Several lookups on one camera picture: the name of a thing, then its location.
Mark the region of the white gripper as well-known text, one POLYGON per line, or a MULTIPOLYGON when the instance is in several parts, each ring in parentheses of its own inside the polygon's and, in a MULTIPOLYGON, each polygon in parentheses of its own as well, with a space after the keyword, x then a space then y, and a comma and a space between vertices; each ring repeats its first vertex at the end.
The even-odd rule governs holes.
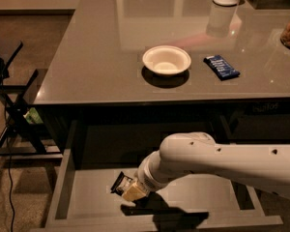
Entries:
POLYGON ((151 157, 146 157, 140 163, 134 176, 138 181, 132 181, 124 187, 122 194, 129 202, 144 198, 149 191, 158 191, 169 184, 168 177, 160 172, 160 161, 151 157))

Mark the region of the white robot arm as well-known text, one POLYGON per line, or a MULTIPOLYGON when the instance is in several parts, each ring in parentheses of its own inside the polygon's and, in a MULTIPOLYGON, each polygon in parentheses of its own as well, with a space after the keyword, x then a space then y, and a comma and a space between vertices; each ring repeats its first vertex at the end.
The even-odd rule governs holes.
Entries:
POLYGON ((138 166, 123 198, 134 201, 188 174, 211 174, 290 199, 290 144, 218 144, 205 132, 175 133, 138 166))

